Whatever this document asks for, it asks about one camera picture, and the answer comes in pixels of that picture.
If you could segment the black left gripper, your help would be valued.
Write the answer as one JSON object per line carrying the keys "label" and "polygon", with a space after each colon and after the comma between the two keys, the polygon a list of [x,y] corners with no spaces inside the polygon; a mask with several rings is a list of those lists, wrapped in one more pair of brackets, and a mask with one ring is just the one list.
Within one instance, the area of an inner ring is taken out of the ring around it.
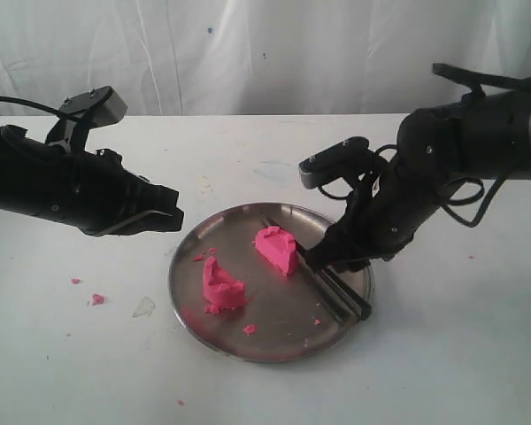
{"label": "black left gripper", "polygon": [[115,153],[72,157],[65,222],[93,236],[178,232],[179,192],[129,173]]}

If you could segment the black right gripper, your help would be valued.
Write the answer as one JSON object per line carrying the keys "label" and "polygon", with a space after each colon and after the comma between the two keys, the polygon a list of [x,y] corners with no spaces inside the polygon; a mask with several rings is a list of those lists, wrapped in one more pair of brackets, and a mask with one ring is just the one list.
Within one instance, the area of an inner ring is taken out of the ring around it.
{"label": "black right gripper", "polygon": [[356,273],[373,260],[392,260],[419,227],[419,187],[389,185],[374,196],[361,185],[351,192],[343,217],[306,251],[304,260],[312,269]]}

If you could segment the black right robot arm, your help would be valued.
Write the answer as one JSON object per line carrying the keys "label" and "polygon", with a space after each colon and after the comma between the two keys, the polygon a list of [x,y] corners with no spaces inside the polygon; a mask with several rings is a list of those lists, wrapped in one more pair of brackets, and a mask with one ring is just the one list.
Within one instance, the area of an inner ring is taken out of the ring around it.
{"label": "black right robot arm", "polygon": [[362,136],[339,142],[302,161],[307,189],[335,180],[350,186],[344,214],[309,249],[306,263],[358,271],[373,259],[390,260],[435,212],[453,214],[465,184],[482,185],[468,228],[482,220],[508,180],[531,181],[531,77],[516,79],[436,63],[435,75],[465,86],[452,104],[419,108],[401,122],[385,159]]}

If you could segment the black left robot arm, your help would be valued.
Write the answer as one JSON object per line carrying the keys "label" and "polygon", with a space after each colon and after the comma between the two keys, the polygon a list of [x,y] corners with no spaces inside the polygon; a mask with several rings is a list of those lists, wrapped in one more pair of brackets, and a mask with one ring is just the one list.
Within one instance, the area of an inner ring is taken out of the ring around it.
{"label": "black left robot arm", "polygon": [[93,237],[181,230],[178,191],[130,173],[117,152],[66,152],[26,133],[0,127],[0,210]]}

